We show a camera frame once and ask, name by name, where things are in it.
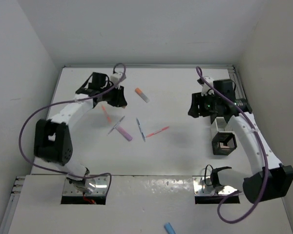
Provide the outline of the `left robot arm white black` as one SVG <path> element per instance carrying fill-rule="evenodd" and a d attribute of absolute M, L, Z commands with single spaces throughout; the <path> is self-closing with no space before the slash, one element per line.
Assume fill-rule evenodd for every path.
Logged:
<path fill-rule="evenodd" d="M 34 155 L 52 163 L 67 178 L 85 184 L 89 170 L 73 157 L 70 131 L 87 112 L 102 101 L 113 107 L 126 107 L 124 87 L 119 83 L 126 78 L 123 72 L 111 76 L 93 72 L 75 92 L 72 103 L 49 119 L 36 123 Z"/>

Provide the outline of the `orange cap clear tube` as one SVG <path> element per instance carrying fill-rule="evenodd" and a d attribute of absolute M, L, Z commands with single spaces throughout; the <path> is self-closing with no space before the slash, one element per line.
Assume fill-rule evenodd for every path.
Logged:
<path fill-rule="evenodd" d="M 135 89 L 136 94 L 139 95 L 139 97 L 141 97 L 146 103 L 149 103 L 149 98 L 143 93 L 143 91 L 139 88 Z"/>

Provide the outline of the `purple highlighter marker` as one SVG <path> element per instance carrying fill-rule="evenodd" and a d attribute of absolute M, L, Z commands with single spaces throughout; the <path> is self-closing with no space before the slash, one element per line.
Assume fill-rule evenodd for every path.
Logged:
<path fill-rule="evenodd" d="M 132 136 L 121 126 L 117 126 L 116 130 L 127 140 L 127 141 L 132 141 Z"/>

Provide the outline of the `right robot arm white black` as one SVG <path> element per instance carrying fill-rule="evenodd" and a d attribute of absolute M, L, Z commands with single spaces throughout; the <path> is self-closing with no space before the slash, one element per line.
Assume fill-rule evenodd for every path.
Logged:
<path fill-rule="evenodd" d="M 198 83 L 202 91 L 192 94 L 188 115 L 210 117 L 214 155 L 229 155 L 239 141 L 251 167 L 251 175 L 231 166 L 214 168 L 209 185 L 232 186 L 251 203 L 257 200 L 261 189 L 261 201 L 284 197 L 293 181 L 293 167 L 285 166 L 270 149 L 256 125 L 250 104 L 245 98 L 236 98 L 233 81 L 204 77 Z"/>

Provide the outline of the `red orange pen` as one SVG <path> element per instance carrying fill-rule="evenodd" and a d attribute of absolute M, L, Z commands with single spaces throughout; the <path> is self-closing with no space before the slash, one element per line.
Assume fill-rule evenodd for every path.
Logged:
<path fill-rule="evenodd" d="M 160 129 L 160 130 L 157 130 L 157 131 L 155 131 L 155 132 L 153 132 L 153 133 L 150 133 L 150 134 L 148 134 L 148 135 L 146 136 L 146 138 L 151 137 L 151 136 L 153 136 L 153 135 L 156 135 L 156 134 L 158 134 L 158 133 L 160 133 L 160 132 L 162 132 L 162 131 L 165 131 L 165 130 L 167 130 L 168 128 L 169 128 L 169 126 L 164 127 L 164 128 L 162 128 L 162 129 Z"/>

